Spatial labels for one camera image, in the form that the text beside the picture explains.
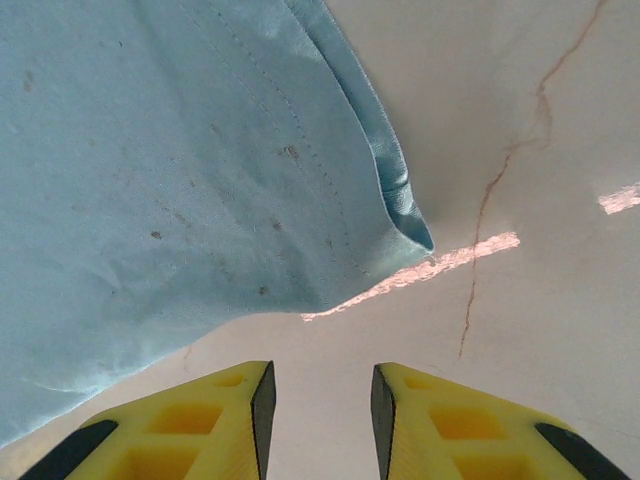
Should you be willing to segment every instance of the light blue fabric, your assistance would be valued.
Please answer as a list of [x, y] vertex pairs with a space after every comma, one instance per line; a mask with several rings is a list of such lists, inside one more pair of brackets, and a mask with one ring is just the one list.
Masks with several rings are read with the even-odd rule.
[[4, 0], [0, 72], [0, 445], [432, 251], [320, 0]]

